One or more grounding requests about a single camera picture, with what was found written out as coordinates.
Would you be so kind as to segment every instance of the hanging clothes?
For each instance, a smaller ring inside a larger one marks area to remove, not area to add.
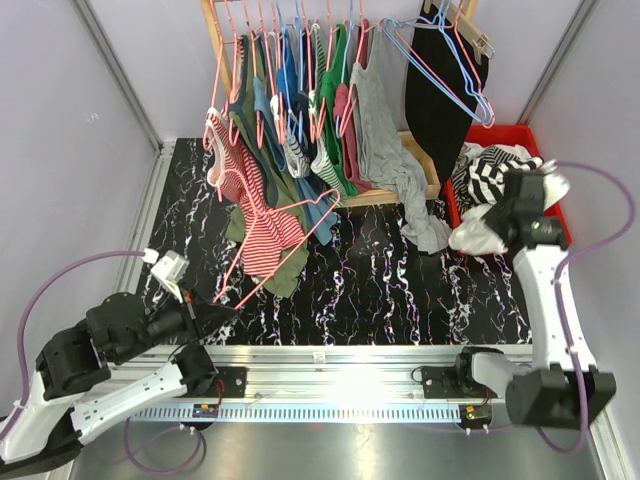
[[[264,185],[264,197],[267,205],[275,207],[278,204],[278,187],[276,185],[273,171],[269,165],[269,160],[262,155],[257,146],[256,140],[256,115],[253,108],[253,71],[249,72],[249,65],[252,63],[252,52],[249,38],[243,35],[240,49],[240,90],[237,99],[229,105],[229,118],[233,119],[235,127],[240,130],[240,135],[244,139],[247,147],[257,160]]]
[[[353,114],[362,152],[360,173],[374,187],[398,194],[407,221],[402,234],[416,244],[418,250],[435,253],[446,248],[451,229],[427,211],[427,179],[422,166],[402,146],[393,124],[378,74],[381,28],[377,26],[373,32],[367,68],[356,63],[351,75],[357,93]]]
[[[281,91],[285,93],[284,107],[290,109],[291,105],[288,103],[288,101],[293,98],[293,96],[290,94],[293,88],[290,88],[290,86],[295,87],[297,75],[295,71],[293,53],[291,50],[291,42],[288,40],[288,38],[289,35],[287,32],[287,35],[285,35],[283,42],[283,68],[278,70],[278,85],[279,88],[282,89]],[[269,128],[274,125],[272,115],[270,119],[270,122],[268,122]],[[296,195],[301,200],[316,201],[323,190],[319,189],[317,184],[309,183],[309,180],[307,178],[303,178],[308,177],[310,174],[310,162],[309,159],[302,153],[302,148],[300,147],[300,144],[298,143],[298,140],[294,135],[294,132],[297,131],[296,119],[295,117],[290,117],[289,120],[290,123],[289,125],[287,125],[287,141],[285,142],[284,147],[277,142],[277,139],[275,137],[275,126],[273,127],[273,137],[275,140],[275,144],[277,145],[274,146],[274,148],[277,149],[278,152],[282,152],[282,163],[278,162],[278,168],[280,169],[281,176],[283,178],[287,177],[287,182],[292,185],[292,188],[294,188],[296,191]],[[324,214],[331,208],[332,204],[330,202],[330,198],[323,197],[320,201],[318,201],[318,203],[307,203],[302,205],[302,209],[305,212],[306,218],[306,224],[304,227],[305,232],[308,232],[315,224],[317,224],[324,216]],[[314,230],[314,236],[317,238],[321,245],[327,245],[333,240],[331,227],[336,225],[337,222],[337,214],[330,213]]]
[[[246,180],[245,187],[234,173],[222,175],[222,164],[216,161],[207,173],[209,184],[219,188],[230,201],[238,203],[246,222],[255,226],[251,234],[244,238],[242,262],[247,275],[266,277],[280,262],[283,250],[297,245],[304,233],[295,217],[283,211],[271,211],[262,196],[262,177],[257,163],[247,147],[238,142],[229,142],[229,124],[217,112],[213,115],[216,159],[224,158],[224,166],[240,172]]]
[[[239,97],[236,102],[236,109],[239,109],[244,113],[247,124],[250,124],[250,128],[247,129],[247,138],[243,137],[243,139],[245,140],[247,147],[249,147],[249,145],[253,146],[260,155],[259,158],[265,160],[264,164],[269,167],[278,192],[278,203],[276,207],[282,208],[293,203],[300,202],[300,196],[291,175],[288,173],[281,173],[283,170],[286,170],[286,162],[282,148],[278,149],[280,145],[277,141],[274,119],[271,114],[269,102],[267,101],[264,93],[265,63],[262,38],[256,41],[255,52],[253,52],[253,44],[251,42],[247,43],[249,45],[247,45],[246,52],[243,52],[242,57],[242,64],[245,66],[243,69],[244,75],[242,76],[242,79],[243,82],[251,84],[252,90],[251,95],[247,94],[244,97]],[[249,64],[253,67],[254,54],[256,55],[257,76],[253,76],[253,68],[251,68],[251,76],[249,79],[246,66]],[[251,106],[253,110],[252,114],[245,112],[245,104]],[[264,135],[266,141],[263,143],[262,148],[258,148],[257,145],[255,109],[260,110],[264,114]],[[296,218],[304,232],[308,231],[308,223],[310,219],[307,218],[309,215],[304,208],[297,206],[289,208],[285,212]],[[231,219],[232,221],[229,223],[227,230],[225,231],[225,237],[235,242],[244,241],[247,222],[243,217],[243,212],[240,207],[236,208],[231,213]],[[296,251],[289,260],[287,260],[283,267],[278,270],[276,276],[265,283],[264,287],[274,295],[284,297],[290,296],[297,286],[298,277],[304,269],[308,254],[309,252],[305,242],[302,247]],[[286,255],[286,251],[281,252],[280,260],[285,258]]]
[[[347,54],[347,28],[344,24],[338,25],[335,44],[336,48],[335,54],[331,60],[331,68],[322,76],[318,96],[318,103],[322,105],[322,102],[325,101],[327,109],[322,136],[324,138],[327,154],[329,155],[329,160],[331,160],[331,164],[333,165],[336,175],[344,185],[344,189],[347,194],[349,196],[355,196],[358,195],[358,189],[351,181],[347,180],[344,175],[342,143],[336,137],[336,129],[332,116],[338,85],[342,82],[342,64],[344,56]],[[345,81],[349,81],[348,70],[345,73]]]
[[[366,31],[366,29],[369,28],[369,21],[364,19],[362,21],[362,27],[360,27],[360,29],[364,32]],[[368,48],[364,48],[364,45],[369,45],[369,32],[364,33],[364,43],[363,43],[363,48],[362,48],[362,52],[360,54],[360,57],[356,59],[356,62],[360,63],[360,65],[363,66],[363,68],[366,68],[366,59],[367,59],[367,53],[368,53]],[[342,121],[344,121],[344,113],[345,113],[345,109],[347,107],[347,100],[349,98],[349,87],[344,84],[341,83],[340,86],[338,87],[338,90],[336,91],[336,104],[333,108],[333,118],[334,121],[336,121],[336,126],[338,126],[337,124],[337,119],[340,118]],[[364,193],[368,190],[371,190],[373,187],[371,186],[371,184],[367,181],[364,181],[360,178],[360,169],[358,167],[358,146],[357,146],[357,140],[356,140],[356,127],[353,123],[353,115],[351,115],[349,117],[349,120],[347,121],[347,125],[346,125],[346,130],[344,132],[344,135],[342,135],[342,137],[340,138],[340,141],[342,143],[342,153],[344,154],[344,158],[343,158],[343,167],[344,167],[344,176],[345,178],[352,182],[355,187],[358,189],[358,193]]]
[[[322,42],[321,27],[319,24],[314,23],[311,26],[311,45],[314,52],[314,85],[319,87],[322,83],[322,77],[324,76],[327,68],[327,54],[324,49],[324,43]],[[318,91],[316,89],[309,91],[309,117],[313,118],[317,123],[318,109],[320,103],[318,103],[317,97]],[[347,198],[347,191],[343,183],[338,178],[333,164],[329,159],[329,154],[324,143],[324,138],[320,137],[316,139],[317,153],[313,161],[311,162],[311,171],[318,175],[324,182],[331,188],[335,188],[340,192],[340,203],[343,205]]]
[[[424,8],[423,4],[422,15],[428,20],[433,20],[439,11],[435,5],[432,5],[429,11],[425,11]],[[471,71],[453,29],[446,29],[445,35],[453,41],[467,71]],[[480,77],[481,88],[484,88],[489,75],[489,59],[483,55],[482,63],[478,64],[471,44],[464,38],[462,43]],[[412,48],[469,109],[476,109],[478,102],[465,92],[460,65],[438,29],[416,28]],[[477,89],[477,81],[473,75],[471,77],[474,88]],[[412,65],[409,65],[407,71],[405,117],[416,142],[433,159],[438,178],[444,185],[451,177],[456,159],[471,127],[471,117]]]

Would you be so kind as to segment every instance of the cable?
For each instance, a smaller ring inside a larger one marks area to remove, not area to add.
[[[36,292],[29,300],[29,303],[27,303],[27,306],[22,313],[22,317],[20,318],[20,323],[18,324],[18,364],[20,366],[20,377],[22,378],[22,396],[20,397],[20,406],[26,405],[27,401],[29,400],[29,367],[27,366],[27,354],[25,352],[24,346],[24,332],[27,327],[27,320],[29,319],[29,315],[31,315],[33,307],[40,299],[42,294],[64,274],[69,273],[70,271],[75,270],[78,267],[86,265],[87,263],[102,260],[104,258],[144,257],[144,255],[144,252],[135,250],[116,250],[113,252],[105,252],[99,253],[97,255],[92,255],[82,260],[78,260],[77,262],[74,262],[70,265],[67,265],[62,270],[54,273],[46,282],[44,282],[44,284],[38,290],[36,290]],[[22,415],[22,408],[16,408],[14,410],[14,413],[6,420],[4,428],[2,429],[2,432],[0,432],[0,442],[7,437],[13,425],[15,425],[15,423],[18,421],[18,418],[20,418],[20,415]]]
[[[131,424],[131,419],[127,418],[126,422],[124,423],[124,451],[127,454],[127,458],[131,461],[131,463],[133,463],[134,466],[136,466],[139,470],[143,471],[144,473],[148,473],[151,475],[159,475],[159,476],[170,476],[170,475],[176,475],[178,473],[183,472],[190,464],[191,462],[193,462],[193,460],[196,458],[196,456],[198,455],[198,452],[200,451],[200,447],[202,446],[203,443],[206,443],[206,440],[204,439],[204,435],[202,435],[202,433],[200,433],[198,430],[196,430],[195,428],[191,428],[190,431],[191,432],[195,432],[196,437],[198,438],[198,443],[196,444],[196,448],[194,449],[193,453],[189,456],[189,458],[187,458],[184,462],[182,462],[180,465],[178,465],[175,468],[172,468],[170,470],[157,470],[155,468],[150,468],[147,467],[146,465],[143,465],[142,463],[140,463],[138,461],[138,459],[135,457],[135,453],[131,451],[131,447],[129,446],[129,427]],[[182,430],[181,426],[178,427],[171,427],[171,429],[168,430]]]
[[[419,366],[419,367],[414,368],[413,370],[411,370],[411,380],[413,380],[414,382],[419,383],[419,384],[422,384],[422,381],[421,381],[421,380],[416,380],[416,377],[414,377],[414,374],[415,374],[418,370],[420,370],[421,368],[422,368],[422,365],[421,365],[421,366]]]
[[[567,318],[567,312],[565,308],[564,296],[562,293],[562,283],[560,281],[562,277],[562,273],[564,269],[567,268],[570,262],[572,262],[577,257],[585,255],[587,253],[594,252],[602,247],[609,245],[610,243],[616,241],[620,237],[622,237],[625,233],[627,233],[631,226],[635,223],[636,219],[636,204],[633,200],[633,195],[629,191],[629,189],[622,183],[622,181],[611,175],[606,170],[603,170],[598,167],[593,167],[591,165],[584,165],[581,163],[574,162],[557,162],[556,165],[560,167],[569,167],[569,168],[577,168],[580,170],[586,170],[592,173],[596,173],[602,177],[605,177],[611,183],[618,187],[618,189],[622,192],[625,199],[627,200],[627,204],[629,206],[629,216],[625,224],[613,235],[605,238],[604,240],[600,240],[599,242],[594,243],[588,247],[582,248],[580,250],[576,250],[575,252],[570,253],[567,257],[560,262],[558,267],[556,268],[556,273],[554,276],[554,290],[556,294],[556,302],[558,304],[558,314],[560,315],[560,323],[562,324],[562,330],[564,332],[565,339],[567,340],[567,346],[571,356],[571,362],[573,363],[573,369],[576,372],[576,380],[578,384],[578,396],[580,398],[580,435],[578,440],[576,441],[573,447],[564,448],[556,445],[553,441],[544,433],[542,428],[538,428],[538,433],[542,437],[542,440],[551,447],[554,451],[558,453],[576,453],[579,451],[584,442],[587,439],[589,434],[589,411],[588,411],[588,401],[587,401],[587,388],[584,382],[584,376],[582,373],[582,367],[580,365],[580,359],[578,358],[578,354],[575,351],[575,345],[573,343],[573,335],[571,334],[571,328],[569,326],[569,319]]]
[[[175,432],[177,430],[180,430],[180,425],[176,425],[174,427],[169,427],[169,428],[167,428],[165,430],[162,430],[161,432],[156,433],[153,437],[151,437],[148,440],[146,440],[142,445],[140,445],[138,448],[136,448],[131,453],[133,455],[138,455],[143,450],[147,450],[149,447],[151,447],[151,445],[153,445],[155,442],[157,442],[161,438],[163,438],[163,437],[167,436],[169,433]],[[118,460],[112,460],[105,453],[104,447],[102,446],[102,443],[100,442],[99,438],[96,440],[95,444],[96,444],[96,447],[97,447],[98,455],[102,458],[102,460],[104,460],[105,462],[107,462],[107,463],[109,463],[111,465],[119,465],[119,464],[129,460],[129,457],[127,457],[126,455],[124,457],[122,457],[122,458],[119,458]]]

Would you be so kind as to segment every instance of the red plastic bin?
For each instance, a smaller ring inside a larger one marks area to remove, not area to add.
[[[491,128],[473,125],[467,135],[467,142],[477,143],[483,147],[489,147],[495,144],[522,145],[532,156],[540,156],[540,151],[538,150],[538,145],[533,137],[533,133],[526,125],[495,125]],[[449,206],[451,223],[453,224],[453,228],[456,228],[460,225],[460,212],[458,211],[456,198],[453,194],[451,179],[444,185],[444,194]],[[562,213],[562,208],[560,208],[560,203],[553,205],[549,210],[544,212],[544,214],[547,217],[558,217],[560,219],[567,235],[567,241],[571,243],[571,234],[569,233],[569,227]]]

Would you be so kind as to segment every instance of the gray wall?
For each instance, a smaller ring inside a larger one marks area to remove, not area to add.
[[[0,2],[0,415],[20,395],[16,330],[53,272],[128,243],[153,152],[68,0]],[[30,365],[111,293],[119,261],[60,280],[27,327]]]
[[[161,138],[202,136],[216,72],[215,57],[200,0],[88,0]],[[291,21],[294,0],[279,0],[282,16]],[[491,61],[486,93],[498,123],[515,123],[558,43],[579,0],[480,0],[475,22],[486,32],[496,55]],[[359,2],[353,0],[356,16]],[[415,17],[422,0],[364,0],[372,21],[385,16],[400,20]],[[247,0],[251,25],[258,26],[257,0]],[[307,14],[326,23],[325,0],[306,0]],[[262,0],[267,26],[271,26],[269,0]],[[231,6],[239,33],[247,31],[242,3]],[[349,2],[331,0],[334,22],[349,18]],[[218,5],[224,38],[231,28],[224,4]],[[412,29],[403,30],[411,38]],[[404,84],[407,61],[389,41],[388,68],[382,73],[387,101],[398,128],[404,121]],[[216,106],[224,104],[219,89]]]
[[[605,167],[640,192],[638,173],[637,62],[640,3],[603,1],[570,53],[533,121],[548,158]],[[572,189],[564,202],[576,247],[620,228],[622,196],[599,178],[566,171]],[[629,453],[640,444],[637,421],[640,338],[640,228],[571,268],[576,304],[587,341],[603,369],[615,372],[618,394],[612,412]],[[631,455],[636,472],[640,460]]]

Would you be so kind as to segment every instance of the clothes hanger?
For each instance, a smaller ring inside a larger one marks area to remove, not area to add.
[[[238,170],[235,169],[226,169],[223,170],[222,172],[223,175],[228,175],[228,174],[232,174],[235,175],[238,180],[240,180],[240,182],[242,183],[242,185],[244,186],[245,190],[248,191],[248,184],[247,184],[247,180],[244,178],[244,175],[239,172]],[[222,201],[222,193],[221,193],[221,189],[220,189],[220,181],[216,181],[213,186],[217,188],[218,191],[218,200]],[[213,303],[217,303],[220,300],[220,297],[222,297],[228,290],[228,282],[229,282],[229,278],[231,277],[231,274],[233,273],[233,269],[235,268],[235,266],[238,264],[238,261],[240,260],[240,257],[242,255],[242,251],[244,249],[244,246],[247,244],[247,239],[249,238],[250,235],[252,235],[253,230],[257,224],[257,220],[258,217],[261,216],[271,216],[273,215],[273,213],[275,212],[281,212],[281,211],[285,211],[294,207],[298,207],[300,205],[305,205],[305,204],[309,204],[309,203],[313,203],[313,204],[318,204],[324,197],[328,196],[328,195],[334,195],[334,202],[333,205],[331,205],[331,207],[326,211],[326,213],[320,218],[320,220],[307,232],[307,234],[302,238],[302,240],[300,240],[300,242],[298,242],[298,244],[293,248],[290,249],[288,255],[278,264],[274,267],[274,269],[269,273],[269,275],[267,275],[266,277],[264,277],[262,279],[262,281],[256,285],[256,287],[249,292],[249,294],[244,297],[242,299],[242,301],[240,303],[238,303],[235,306],[235,310],[239,310],[240,308],[242,308],[242,306],[244,304],[246,304],[249,299],[251,299],[251,297],[253,297],[258,290],[267,282],[267,280],[269,280],[271,277],[273,277],[276,272],[280,269],[280,267],[282,267],[282,265],[284,265],[287,260],[289,260],[289,258],[297,251],[299,250],[302,245],[304,245],[304,243],[309,239],[309,237],[315,232],[315,230],[318,228],[318,226],[320,226],[320,224],[322,222],[324,222],[325,218],[327,218],[332,212],[333,210],[335,210],[335,208],[339,205],[340,203],[340,192],[336,189],[331,189],[331,190],[327,190],[326,192],[323,192],[322,194],[320,194],[318,196],[317,199],[315,200],[304,200],[302,202],[298,202],[298,203],[294,203],[292,205],[287,205],[286,207],[281,207],[281,208],[277,208],[277,209],[271,209],[267,212],[260,212],[258,211],[258,207],[256,206],[255,202],[253,201],[253,198],[248,195],[248,199],[249,199],[249,203],[251,205],[251,208],[253,210],[254,213],[254,217],[253,217],[253,221],[251,222],[251,225],[249,226],[246,234],[245,234],[245,241],[242,242],[242,245],[240,245],[240,248],[238,249],[238,252],[236,253],[236,256],[234,257],[233,261],[231,262],[231,265],[229,267],[229,269],[227,270],[227,272],[224,275],[224,279],[222,281],[222,288],[220,289],[220,292],[218,292],[218,294],[215,296],[215,298],[213,299]]]
[[[276,10],[278,12],[278,20],[280,22],[280,45],[281,45],[281,52],[280,52],[280,60],[281,60],[281,65],[282,65],[282,71],[284,73],[283,77],[284,77],[284,87],[285,87],[285,94],[286,94],[286,102],[283,99],[283,102],[281,104],[282,106],[282,111],[285,112],[286,111],[286,122],[283,122],[283,128],[285,130],[285,135],[282,137],[282,139],[280,140],[280,145],[284,145],[287,141],[288,141],[288,135],[289,135],[289,117],[293,115],[293,110],[291,109],[291,90],[289,88],[289,76],[287,75],[287,49],[286,49],[286,45],[285,42],[287,41],[288,34],[287,34],[287,24],[284,23],[284,21],[282,20],[282,11],[280,10],[280,2],[279,0],[275,0],[276,2]]]
[[[331,19],[331,1],[327,0],[327,17],[329,18],[329,48],[327,49],[327,69],[325,73],[331,69],[331,51],[333,47],[333,36],[338,32],[338,28],[333,28],[333,21]],[[318,112],[317,124],[315,125],[315,137],[322,136],[322,132],[324,130],[324,121],[327,115],[327,100],[326,98],[322,99],[322,106],[320,107],[320,111]]]
[[[364,5],[363,5],[363,0],[360,0],[360,41],[358,42],[358,51],[356,53],[356,62],[362,63],[361,57],[362,57],[362,49],[364,47],[364,39],[367,37],[367,33],[369,33],[371,30],[373,30],[375,28],[375,26],[370,26],[369,28],[365,28],[364,27]],[[354,108],[354,99],[353,99],[353,87],[354,85],[351,84],[351,86],[349,87],[349,94],[347,96],[347,104],[345,105],[344,108],[344,120],[341,119],[339,116],[336,117],[336,136],[338,138],[342,138],[345,134],[345,132],[347,131],[347,124],[349,123],[349,119],[351,118],[351,115],[353,115],[353,108]]]
[[[281,37],[281,29],[280,24],[278,23],[278,18],[276,14],[276,4],[274,0],[271,0],[271,12],[273,14],[273,33],[276,37],[276,69],[279,70],[282,68],[282,37]],[[278,137],[278,143],[280,145],[284,145],[284,142],[287,141],[286,138],[286,125],[288,122],[288,118],[286,116],[286,112],[284,109],[284,95],[282,92],[278,91],[278,84],[274,83],[273,85],[274,96],[271,97],[271,111],[273,112],[273,118],[276,125],[276,135]]]
[[[213,3],[213,0],[209,0],[209,4],[212,9],[216,8]],[[222,29],[220,28],[220,25],[218,24],[216,17],[214,17],[213,21],[215,22],[215,25],[216,25],[216,31],[218,32],[218,43],[220,45],[217,58],[221,59],[222,54],[224,52],[225,45],[231,45],[232,43],[235,44],[235,41],[225,42],[224,38],[222,37]],[[215,142],[215,136],[213,132],[213,115],[215,113],[218,113],[218,110],[215,108],[215,102],[218,95],[218,85],[220,84],[220,72],[222,70],[222,63],[223,63],[222,61],[218,61],[218,66],[216,67],[216,78],[213,84],[213,94],[211,96],[211,107],[209,107],[209,110],[207,110],[204,134],[202,136],[202,146],[207,152],[211,151],[211,149],[213,148],[213,144]],[[229,101],[227,100],[227,102],[225,102],[225,106],[223,107],[223,113],[226,113],[226,109],[228,105],[229,105]]]
[[[306,28],[306,17],[304,18],[304,23],[303,23],[303,19],[302,17],[300,17],[300,9],[299,9],[299,1],[296,0],[296,16],[293,20],[294,23],[294,28],[297,31],[298,34],[298,42],[299,42],[299,52],[298,52],[298,92],[302,92],[304,91],[304,80],[305,80],[305,75],[306,75],[306,71],[304,69],[304,49],[307,46],[306,42],[304,41],[305,39],[305,35],[303,34],[303,32],[306,34],[307,32],[307,28]],[[300,112],[298,113],[298,122],[297,122],[297,130],[298,130],[298,144],[300,146],[302,146],[302,137],[303,137],[303,133],[304,133],[304,116],[303,116],[303,112],[302,110],[300,110]]]
[[[307,89],[311,91],[313,88],[313,75],[311,74],[311,58],[313,57],[313,50],[311,49],[311,21],[307,18],[307,9],[305,8],[304,0],[300,0],[300,5],[304,19],[304,28],[307,34]]]
[[[233,23],[233,16],[231,15],[231,7],[229,6],[229,0],[224,0],[224,5],[227,8],[227,15],[229,16],[229,24],[231,25],[231,29],[233,30],[233,84],[231,87],[231,94],[229,95],[229,104],[235,102],[240,94],[240,85],[238,84],[238,46],[240,43],[240,38],[238,37],[238,31],[236,30],[236,26]],[[233,118],[229,119],[229,142],[231,145],[236,146],[238,143],[238,138],[240,137],[240,129],[236,127],[236,135],[233,136]]]
[[[251,22],[249,21],[249,10],[247,8],[247,0],[242,0],[242,8],[244,10],[244,15],[247,19],[247,27],[249,29],[249,37],[251,38],[251,48],[253,54],[253,77],[256,78],[258,76],[258,61],[256,59],[256,40],[258,38],[257,31],[254,31],[251,28]],[[264,19],[262,18],[262,9],[260,8],[260,23],[262,27],[264,27]],[[256,110],[256,140],[258,144],[258,148],[262,148],[264,143],[264,118],[262,117],[262,113],[259,110]]]
[[[456,17],[454,18],[454,22],[451,25],[447,26],[445,24],[445,19],[446,19],[446,14],[450,4],[451,4],[450,0],[443,0],[440,10],[438,11],[438,13],[436,14],[433,20],[428,20],[423,16],[416,17],[406,22],[399,22],[391,18],[384,18],[382,20],[383,31],[389,37],[392,43],[396,46],[396,48],[400,50],[400,52],[418,69],[418,71],[420,71],[420,73],[422,73],[429,81],[431,81],[442,93],[447,95],[456,105],[458,105],[460,109],[462,109],[465,113],[467,113],[467,115],[471,116],[471,118],[473,118],[478,123],[485,126],[486,128],[489,128],[495,122],[495,115],[493,113],[493,109],[489,104],[489,101],[486,99],[486,97],[482,95],[479,82],[478,82],[478,89],[477,89],[478,91],[476,91],[476,89],[474,88],[473,81],[471,80],[469,72],[467,71],[466,67],[462,63],[462,60],[460,59],[460,56],[458,55],[458,52],[453,43],[453,40],[444,32],[445,29],[451,29],[451,28],[454,30],[454,32],[457,32],[457,25],[460,18],[460,14],[462,12],[462,8],[461,7],[458,8]],[[440,77],[438,77],[438,75],[413,50],[413,48],[409,45],[406,39],[398,32],[398,29],[404,26],[413,26],[415,28],[422,28],[422,29],[438,29],[441,32],[441,34],[445,38],[445,41],[449,49],[451,50],[451,53],[453,54],[454,58],[456,59],[460,67],[460,71],[465,81],[465,93],[467,93],[469,96],[474,97],[477,100],[478,105],[480,106],[480,109],[481,109],[481,115],[477,115],[475,112],[471,111],[464,104],[464,102],[462,102],[462,100],[460,100],[460,98],[458,98],[458,96],[449,88],[449,86],[446,85],[444,81],[440,79]],[[456,36],[456,40],[460,44],[461,50],[465,52],[465,56],[469,61],[470,60],[469,56],[466,53],[466,49],[462,44],[462,40],[460,38],[459,33],[456,34],[455,36]],[[473,63],[469,62],[469,65],[471,67],[471,70],[473,71],[475,78],[479,79],[479,76],[477,74],[477,71],[475,70],[475,67],[473,66]]]

